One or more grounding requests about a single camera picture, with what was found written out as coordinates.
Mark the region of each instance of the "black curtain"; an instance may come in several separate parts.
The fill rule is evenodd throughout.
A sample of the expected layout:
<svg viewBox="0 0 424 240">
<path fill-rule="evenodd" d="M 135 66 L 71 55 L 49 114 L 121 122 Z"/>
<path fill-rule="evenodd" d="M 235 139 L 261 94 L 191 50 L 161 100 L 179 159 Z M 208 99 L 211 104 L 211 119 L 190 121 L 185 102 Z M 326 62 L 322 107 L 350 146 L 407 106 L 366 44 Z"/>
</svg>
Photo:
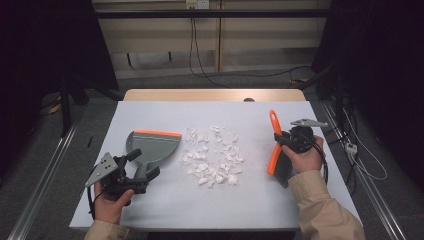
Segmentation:
<svg viewBox="0 0 424 240">
<path fill-rule="evenodd" d="M 361 30 L 339 69 L 343 85 L 400 167 L 424 190 L 424 128 L 419 123 L 424 102 L 424 6 L 418 0 L 370 0 L 364 6 L 358 15 Z M 315 70 L 333 59 L 346 37 L 343 24 L 326 26 Z M 320 86 L 323 95 L 328 94 L 335 79 L 322 79 Z"/>
<path fill-rule="evenodd" d="M 90 0 L 16 0 L 0 6 L 0 174 L 17 158 L 38 118 L 40 101 L 69 89 L 85 88 L 78 75 L 99 87 L 118 89 L 97 19 L 43 16 L 45 11 L 94 12 Z"/>
</svg>

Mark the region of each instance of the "person's right hand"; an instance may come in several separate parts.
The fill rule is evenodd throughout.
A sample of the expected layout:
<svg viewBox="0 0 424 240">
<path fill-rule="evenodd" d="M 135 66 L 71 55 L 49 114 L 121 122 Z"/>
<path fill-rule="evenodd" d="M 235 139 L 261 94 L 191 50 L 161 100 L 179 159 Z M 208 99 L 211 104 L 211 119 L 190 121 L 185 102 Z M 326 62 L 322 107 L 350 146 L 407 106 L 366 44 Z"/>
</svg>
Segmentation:
<svg viewBox="0 0 424 240">
<path fill-rule="evenodd" d="M 324 140 L 321 137 L 315 136 L 315 142 L 322 149 Z M 322 158 L 315 148 L 311 148 L 307 152 L 300 154 L 293 152 L 286 145 L 283 145 L 282 149 L 284 154 L 292 161 L 293 169 L 296 173 L 299 174 L 311 170 L 321 170 Z"/>
</svg>

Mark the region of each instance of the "metal rail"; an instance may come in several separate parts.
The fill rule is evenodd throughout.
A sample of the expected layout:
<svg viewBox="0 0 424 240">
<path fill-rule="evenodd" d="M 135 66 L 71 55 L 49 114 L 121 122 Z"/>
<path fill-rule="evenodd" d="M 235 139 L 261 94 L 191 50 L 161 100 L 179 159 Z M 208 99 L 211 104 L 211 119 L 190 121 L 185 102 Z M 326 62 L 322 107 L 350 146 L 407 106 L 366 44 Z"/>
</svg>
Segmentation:
<svg viewBox="0 0 424 240">
<path fill-rule="evenodd" d="M 74 124 L 71 126 L 67 134 L 60 139 L 58 146 L 56 147 L 56 150 L 53 153 L 53 156 L 51 157 L 50 162 L 43 173 L 43 176 L 41 177 L 37 187 L 32 193 L 27 204 L 25 205 L 24 210 L 16 221 L 12 232 L 7 238 L 8 240 L 21 240 L 25 239 L 28 235 L 32 223 L 34 222 L 35 217 L 37 216 L 37 213 L 41 207 L 41 204 L 43 203 L 44 197 L 47 194 L 47 191 L 49 190 L 52 180 L 57 170 L 59 169 L 60 163 L 63 157 L 65 156 L 65 153 L 72 141 L 78 123 L 81 121 L 83 114 L 84 111 L 79 114 L 76 114 L 77 116 Z"/>
<path fill-rule="evenodd" d="M 284 10 L 97 10 L 96 12 L 40 11 L 24 13 L 24 16 L 55 18 L 327 18 L 337 16 L 352 18 L 358 9 L 284 9 Z"/>
<path fill-rule="evenodd" d="M 331 126 L 334 128 L 334 131 L 337 135 L 337 137 L 340 139 L 343 135 L 340 132 L 340 130 L 336 127 L 337 123 L 334 120 L 335 112 L 333 108 L 327 103 L 322 103 L 322 107 L 324 108 L 324 111 L 330 120 Z M 349 161 L 351 164 L 353 164 L 353 159 L 349 157 Z M 357 160 L 358 164 L 361 164 L 361 167 L 365 169 L 365 166 L 363 165 L 360 158 Z M 399 222 L 396 219 L 396 216 L 390 209 L 387 202 L 384 200 L 382 194 L 378 190 L 377 186 L 375 185 L 373 179 L 368 176 L 367 174 L 364 174 L 363 171 L 361 171 L 358 167 L 355 167 L 355 172 L 361 181 L 362 186 L 365 189 L 365 192 L 367 193 L 374 209 L 376 210 L 382 224 L 386 228 L 387 233 L 390 236 L 390 239 L 393 240 L 399 240 L 399 239 L 407 239 L 405 234 L 402 232 L 402 229 L 400 227 Z"/>
</svg>

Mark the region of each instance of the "hand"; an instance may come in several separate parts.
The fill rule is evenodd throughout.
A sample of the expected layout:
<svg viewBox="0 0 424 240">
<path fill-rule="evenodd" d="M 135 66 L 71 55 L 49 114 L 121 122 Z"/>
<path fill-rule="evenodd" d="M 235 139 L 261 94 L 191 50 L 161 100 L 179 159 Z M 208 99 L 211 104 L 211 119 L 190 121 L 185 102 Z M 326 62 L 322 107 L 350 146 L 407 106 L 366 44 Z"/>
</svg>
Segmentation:
<svg viewBox="0 0 424 240">
<path fill-rule="evenodd" d="M 96 196 L 102 192 L 102 186 L 99 181 L 94 184 L 94 193 Z M 134 190 L 127 190 L 122 196 L 116 200 L 110 200 L 106 193 L 101 195 L 94 202 L 94 209 L 96 211 L 96 219 L 108 223 L 118 224 L 121 221 L 122 208 L 131 200 L 134 195 Z"/>
<path fill-rule="evenodd" d="M 315 142 L 322 149 L 324 140 L 321 137 L 315 136 Z M 283 145 L 282 149 L 284 154 L 292 161 L 293 169 L 296 173 L 299 174 L 311 170 L 321 170 L 322 158 L 315 148 L 311 148 L 307 152 L 300 154 L 293 152 L 286 145 Z"/>
</svg>

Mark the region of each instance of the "cable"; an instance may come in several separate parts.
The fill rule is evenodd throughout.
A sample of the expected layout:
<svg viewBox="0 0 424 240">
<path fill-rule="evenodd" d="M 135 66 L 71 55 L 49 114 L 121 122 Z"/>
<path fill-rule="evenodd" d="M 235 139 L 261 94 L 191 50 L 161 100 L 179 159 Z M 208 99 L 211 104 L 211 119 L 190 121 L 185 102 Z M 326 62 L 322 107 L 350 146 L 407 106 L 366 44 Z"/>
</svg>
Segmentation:
<svg viewBox="0 0 424 240">
<path fill-rule="evenodd" d="M 356 122 L 356 116 L 355 116 L 354 111 L 353 111 L 353 100 L 352 100 L 352 97 L 350 95 L 348 97 L 349 97 L 349 103 L 346 104 L 346 105 L 343 105 L 343 108 L 347 108 L 347 111 L 348 111 L 348 116 L 347 117 L 349 119 L 350 119 L 350 117 L 353 117 L 353 119 L 355 120 L 355 125 L 356 125 L 357 122 Z M 336 130 L 336 129 L 340 129 L 340 133 L 342 135 L 340 138 L 337 138 L 336 140 L 333 140 L 331 142 L 327 142 L 327 144 L 333 144 L 333 143 L 336 143 L 336 142 L 339 142 L 339 141 L 344 141 L 344 139 L 347 136 L 349 136 L 350 131 L 351 131 L 351 128 L 348 125 L 348 128 L 345 131 L 344 124 L 345 124 L 344 121 L 342 123 L 337 123 L 337 126 L 336 127 L 334 127 L 331 130 L 328 130 L 327 132 L 324 133 L 324 136 L 327 136 L 328 134 L 330 134 L 331 131 Z"/>
<path fill-rule="evenodd" d="M 353 175 L 353 189 L 352 189 L 352 192 L 350 193 L 350 196 L 351 196 L 351 197 L 353 196 L 353 194 L 355 194 L 355 190 L 356 190 L 356 174 L 355 174 L 355 171 L 354 171 L 355 166 L 356 166 L 356 162 L 357 162 L 357 161 L 353 162 L 353 164 L 351 164 L 351 165 L 350 165 L 349 174 L 348 174 L 347 179 L 346 179 L 346 181 L 345 181 L 345 185 L 349 187 L 350 177 Z"/>
<path fill-rule="evenodd" d="M 193 39 L 196 43 L 196 52 L 197 52 L 197 59 L 198 62 L 200 64 L 200 69 L 202 70 L 203 76 L 199 76 L 196 73 L 193 72 L 193 68 L 191 66 L 191 53 L 193 51 Z M 226 85 L 220 84 L 220 83 L 216 83 L 214 81 L 212 81 L 208 75 L 206 75 L 205 71 L 203 70 L 203 66 L 202 66 L 202 62 L 200 61 L 200 56 L 199 56 L 199 47 L 197 45 L 197 30 L 196 30 L 196 20 L 194 18 L 191 18 L 191 44 L 190 44 L 190 57 L 189 57 L 189 65 L 190 65 L 190 71 L 191 73 L 193 73 L 194 76 L 196 77 L 205 77 L 210 83 L 220 86 L 220 87 L 224 87 L 224 88 L 230 88 Z"/>
<path fill-rule="evenodd" d="M 378 160 L 378 158 L 362 143 L 362 141 L 359 139 L 359 137 L 358 137 L 358 135 L 356 134 L 356 131 L 353 129 L 353 126 L 352 126 L 352 123 L 350 122 L 350 119 L 349 118 L 346 118 L 347 119 L 347 121 L 348 121 L 348 123 L 349 123 L 349 125 L 350 125 L 350 127 L 352 128 L 352 132 L 353 132 L 353 134 L 355 135 L 355 137 L 356 137 L 356 139 L 358 140 L 358 142 L 365 148 L 365 150 L 367 150 L 367 152 L 368 153 L 370 153 L 371 154 L 371 156 L 377 161 L 377 163 L 381 166 L 381 168 L 383 169 L 383 171 L 384 171 L 384 177 L 376 177 L 376 176 L 374 176 L 374 175 L 372 175 L 371 173 L 369 173 L 363 166 L 361 166 L 359 163 L 358 163 L 358 161 L 354 158 L 354 156 L 353 156 L 353 154 L 352 153 L 350 153 L 350 157 L 351 157 L 351 159 L 352 159 L 352 161 L 354 162 L 354 163 L 356 163 L 357 164 L 357 167 L 360 169 L 360 170 L 362 170 L 364 173 L 366 173 L 368 176 L 370 176 L 371 178 L 374 178 L 375 180 L 384 180 L 384 179 L 386 179 L 387 178 L 387 171 L 386 171 L 386 169 L 384 168 L 384 166 L 383 166 L 383 164 L 381 164 L 381 162 Z"/>
<path fill-rule="evenodd" d="M 311 139 L 309 139 L 305 135 L 303 135 L 301 133 L 296 133 L 296 135 L 299 135 L 303 139 L 305 139 L 306 141 L 308 141 L 309 144 L 311 144 L 312 147 L 315 148 L 315 150 L 321 156 L 322 165 L 323 165 L 323 168 L 324 168 L 324 181 L 325 181 L 325 184 L 327 184 L 328 183 L 328 164 L 327 164 L 327 160 L 325 159 L 324 150 L 322 150 L 322 148 L 318 145 L 318 143 L 316 143 L 315 141 L 311 141 Z"/>
<path fill-rule="evenodd" d="M 102 195 L 105 192 L 105 189 L 102 189 L 102 191 L 99 193 L 99 195 L 97 195 L 94 200 L 92 200 L 91 198 L 91 187 L 87 187 L 87 197 L 88 197 L 88 206 L 90 207 L 90 212 L 91 213 L 91 217 L 94 219 L 96 219 L 96 212 L 95 212 L 95 206 L 94 206 L 94 202 L 97 200 L 97 198 L 100 197 L 100 195 Z"/>
<path fill-rule="evenodd" d="M 362 32 L 361 32 L 360 37 L 359 37 L 358 46 L 361 44 L 361 42 L 362 42 L 362 40 L 363 40 L 363 38 L 365 36 L 365 32 L 367 30 L 367 27 L 369 25 L 369 20 L 370 20 L 370 17 L 371 17 L 371 12 L 372 12 L 372 9 L 374 8 L 374 2 L 375 2 L 375 0 L 373 0 L 371 2 L 370 9 L 368 11 L 367 17 L 365 18 L 364 27 L 362 28 Z"/>
<path fill-rule="evenodd" d="M 318 4 L 318 0 L 316 0 L 316 3 L 317 3 L 317 9 L 319 9 L 319 4 Z M 315 20 L 316 20 L 316 23 L 317 23 L 317 30 L 318 30 L 318 36 L 319 36 L 319 40 L 321 40 L 321 29 L 320 29 L 320 27 L 319 27 L 319 22 L 318 22 L 318 19 L 319 19 L 319 18 L 315 18 Z"/>
<path fill-rule="evenodd" d="M 202 71 L 202 73 L 203 73 L 202 75 L 198 75 L 198 74 L 196 74 L 196 73 L 193 71 L 193 68 L 192 68 L 192 65 L 191 65 L 191 55 L 192 55 L 192 52 L 193 52 L 193 41 L 195 42 L 196 52 L 197 52 L 197 59 L 198 59 L 199 65 L 200 65 L 200 69 L 201 69 L 201 71 Z M 196 76 L 196 77 L 202 77 L 202 78 L 207 78 L 209 82 L 211 82 L 211 83 L 213 83 L 213 84 L 215 84 L 215 85 L 221 86 L 221 87 L 225 87 L 225 88 L 229 88 L 229 87 L 228 87 L 228 86 L 225 86 L 225 85 L 223 85 L 223 84 L 216 83 L 216 82 L 212 81 L 210 78 L 211 78 L 211 77 L 220 77 L 220 76 L 239 76 L 239 77 L 273 77 L 273 76 L 278 76 L 278 75 L 282 75 L 282 74 L 285 74 L 285 73 L 289 73 L 289 74 L 290 74 L 290 85 L 289 85 L 289 87 L 288 87 L 288 88 L 290 88 L 291 83 L 292 83 L 291 72 L 292 72 L 293 70 L 300 69 L 300 68 L 309 68 L 309 69 L 311 68 L 310 66 L 306 66 L 306 65 L 304 65 L 304 66 L 293 67 L 293 68 L 291 68 L 291 69 L 289 69 L 289 70 L 285 70 L 285 71 L 278 72 L 278 73 L 263 74 L 263 75 L 242 74 L 242 73 L 219 73 L 219 74 L 210 74 L 210 75 L 207 75 L 207 74 L 205 73 L 205 71 L 203 70 L 202 62 L 201 62 L 201 60 L 200 60 L 200 56 L 199 56 L 199 47 L 198 47 L 198 43 L 197 43 L 197 28 L 196 28 L 196 20 L 195 20 L 194 18 L 191 18 L 191 44 L 190 44 L 189 66 L 190 66 L 190 71 L 191 71 L 191 73 L 192 73 L 194 76 Z"/>
</svg>

